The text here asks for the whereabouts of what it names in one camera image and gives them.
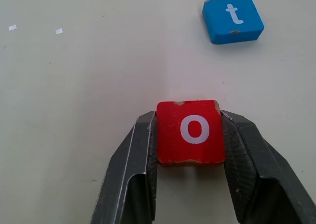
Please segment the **wooden block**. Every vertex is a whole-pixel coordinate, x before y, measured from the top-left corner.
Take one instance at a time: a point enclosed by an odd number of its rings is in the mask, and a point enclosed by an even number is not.
[[[225,161],[219,105],[215,100],[157,105],[158,162],[162,166],[214,166]]]

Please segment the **table surface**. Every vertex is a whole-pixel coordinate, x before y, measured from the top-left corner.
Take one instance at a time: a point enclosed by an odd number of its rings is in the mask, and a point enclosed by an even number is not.
[[[0,0],[1,223],[89,223],[111,155],[165,100],[255,122],[316,201],[315,0],[253,0],[265,30],[230,45],[204,1]],[[155,223],[210,221],[237,223],[223,166],[159,168]]]

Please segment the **white letter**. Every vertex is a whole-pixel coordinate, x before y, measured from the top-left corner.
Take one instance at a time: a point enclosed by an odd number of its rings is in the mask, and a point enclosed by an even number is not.
[[[199,124],[201,124],[202,132],[199,137],[192,137],[189,134],[189,123],[192,121],[197,121]],[[209,125],[205,118],[203,118],[200,115],[189,115],[185,117],[180,125],[180,132],[183,139],[191,144],[200,144],[202,142],[205,142],[209,136]]]
[[[236,12],[235,12],[236,10],[238,10],[238,9],[236,7],[234,8],[232,4],[227,4],[226,11],[229,11],[229,13],[231,14],[233,22],[235,24],[242,24],[243,20],[238,20],[238,17],[237,17]]]

